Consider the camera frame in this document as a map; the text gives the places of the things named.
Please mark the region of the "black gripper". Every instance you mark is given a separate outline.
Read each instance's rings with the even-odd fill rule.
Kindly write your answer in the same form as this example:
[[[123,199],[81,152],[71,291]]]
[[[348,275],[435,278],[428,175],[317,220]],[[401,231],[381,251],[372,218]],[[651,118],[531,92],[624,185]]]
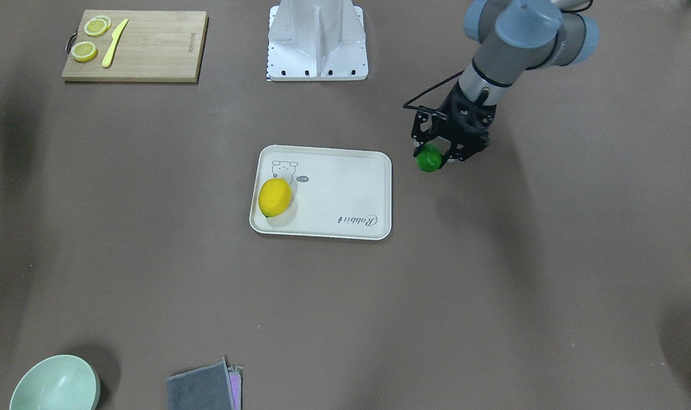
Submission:
[[[414,140],[416,157],[424,146],[436,137],[444,138],[450,146],[442,154],[442,164],[465,161],[480,153],[490,144],[488,128],[496,113],[495,105],[486,105],[490,96],[487,88],[478,92],[473,101],[463,93],[459,85],[452,87],[438,112],[436,109],[416,109],[411,138]]]

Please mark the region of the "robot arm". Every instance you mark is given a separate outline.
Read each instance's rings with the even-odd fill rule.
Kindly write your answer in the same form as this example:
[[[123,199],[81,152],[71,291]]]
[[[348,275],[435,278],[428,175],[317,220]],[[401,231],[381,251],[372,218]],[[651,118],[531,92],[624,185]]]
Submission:
[[[490,144],[496,107],[530,70],[567,67],[593,54],[599,28],[582,15],[590,1],[473,1],[463,18],[466,36],[480,44],[470,65],[453,75],[450,93],[437,108],[416,106],[411,138],[422,171],[465,161]]]

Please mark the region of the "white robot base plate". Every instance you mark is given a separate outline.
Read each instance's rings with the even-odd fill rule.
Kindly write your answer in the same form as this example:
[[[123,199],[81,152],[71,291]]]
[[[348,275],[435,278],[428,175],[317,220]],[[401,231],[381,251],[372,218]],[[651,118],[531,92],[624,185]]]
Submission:
[[[369,75],[364,13],[351,1],[281,1],[269,10],[269,81],[356,81]]]

